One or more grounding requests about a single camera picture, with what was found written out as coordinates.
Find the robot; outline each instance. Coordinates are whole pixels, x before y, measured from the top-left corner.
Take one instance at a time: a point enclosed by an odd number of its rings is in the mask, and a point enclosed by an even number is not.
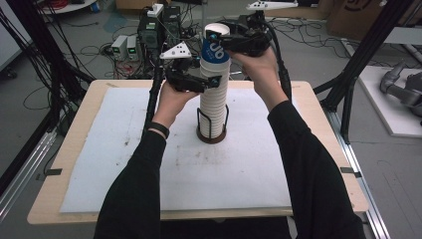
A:
[[[395,85],[405,66],[404,62],[400,62],[387,72],[381,79],[379,89],[400,100],[414,115],[422,118],[422,72],[408,76],[404,89]]]

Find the blue cup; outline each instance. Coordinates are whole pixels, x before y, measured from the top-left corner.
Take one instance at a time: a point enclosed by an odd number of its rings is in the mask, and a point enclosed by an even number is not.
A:
[[[204,39],[202,43],[202,59],[212,64],[222,64],[229,61],[229,54],[217,43]]]
[[[211,23],[205,27],[206,30],[212,30],[221,34],[229,34],[230,29],[221,23]],[[217,43],[210,43],[204,39],[202,43],[202,59],[211,64],[222,64],[229,61],[229,54]]]

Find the cup stack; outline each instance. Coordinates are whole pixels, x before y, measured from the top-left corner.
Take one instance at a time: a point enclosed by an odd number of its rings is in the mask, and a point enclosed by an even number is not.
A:
[[[230,29],[224,24],[211,23],[206,30],[219,32],[222,35],[230,34]],[[210,120],[200,115],[198,136],[205,142],[216,143],[224,139],[226,132],[224,122],[226,118],[226,96],[230,73],[230,56],[223,48],[216,44],[203,40],[201,64],[201,78],[222,76],[218,88],[208,89],[201,95],[200,110]]]

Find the white panel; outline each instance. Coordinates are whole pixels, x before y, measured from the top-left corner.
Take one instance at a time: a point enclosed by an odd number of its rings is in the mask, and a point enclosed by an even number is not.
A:
[[[379,89],[382,77],[390,70],[391,68],[366,67],[360,74],[360,82],[391,135],[422,137],[422,118],[412,114],[397,98],[386,95]],[[404,88],[407,77],[419,72],[420,70],[404,69],[395,85]]]
[[[28,33],[25,31],[24,27],[22,26],[21,22],[19,22],[12,9],[10,9],[9,4],[7,4],[6,0],[0,0],[0,7],[6,17],[9,19],[9,21],[16,27],[16,29],[18,29],[18,31],[24,36],[27,41],[30,41],[31,39]],[[0,43],[0,71],[2,71],[22,51],[2,24],[0,24]]]
[[[139,143],[148,89],[109,89],[74,168],[62,212],[98,212]],[[230,89],[226,138],[196,135],[199,97],[170,130],[161,165],[161,210],[290,206],[268,112],[252,89]]]
[[[384,43],[422,45],[422,29],[396,27]]]

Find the black strap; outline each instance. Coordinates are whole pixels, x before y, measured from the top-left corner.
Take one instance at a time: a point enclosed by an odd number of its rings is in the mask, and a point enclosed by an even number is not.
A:
[[[154,128],[154,129],[157,129],[158,131],[162,132],[165,135],[165,139],[167,139],[168,135],[170,134],[170,130],[168,130],[167,127],[165,127],[164,125],[162,125],[161,123],[158,123],[158,122],[150,121],[148,123],[148,128]]]

